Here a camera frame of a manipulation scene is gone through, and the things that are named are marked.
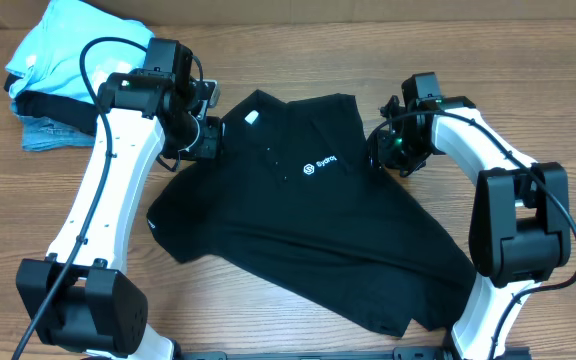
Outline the black polo shirt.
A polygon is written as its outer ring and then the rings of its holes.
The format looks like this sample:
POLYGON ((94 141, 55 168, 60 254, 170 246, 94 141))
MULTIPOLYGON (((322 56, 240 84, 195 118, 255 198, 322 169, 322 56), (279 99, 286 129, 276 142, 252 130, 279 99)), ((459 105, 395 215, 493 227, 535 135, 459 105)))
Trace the black polo shirt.
POLYGON ((448 232, 365 156, 355 98, 255 91, 224 117, 223 151, 150 206, 177 261, 220 256, 367 330, 402 336, 462 315, 475 280, 448 232))

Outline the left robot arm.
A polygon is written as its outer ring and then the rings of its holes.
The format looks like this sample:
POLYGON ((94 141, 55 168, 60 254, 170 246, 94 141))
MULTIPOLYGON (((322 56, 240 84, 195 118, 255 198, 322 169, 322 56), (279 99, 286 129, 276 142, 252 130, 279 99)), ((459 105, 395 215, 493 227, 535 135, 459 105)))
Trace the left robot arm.
POLYGON ((27 336, 92 359, 177 359, 177 342, 148 322, 146 295, 126 275, 130 232, 151 168, 216 158, 224 127, 208 115, 219 85, 175 40, 153 38, 145 61, 89 88, 98 113, 91 158, 70 213, 16 287, 27 336))

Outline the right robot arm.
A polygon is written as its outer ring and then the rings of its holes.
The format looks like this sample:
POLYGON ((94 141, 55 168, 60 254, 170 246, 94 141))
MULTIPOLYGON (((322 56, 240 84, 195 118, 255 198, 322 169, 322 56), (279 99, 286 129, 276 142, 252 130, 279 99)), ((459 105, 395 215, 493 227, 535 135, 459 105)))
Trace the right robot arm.
POLYGON ((446 97, 433 72, 414 74, 381 107, 368 137, 374 167, 407 177, 447 155, 475 186, 469 251, 476 278, 464 313, 441 347, 395 350, 406 359, 528 359, 505 342, 525 301, 552 290, 548 279, 576 246, 568 177, 513 148, 465 96, 446 97))

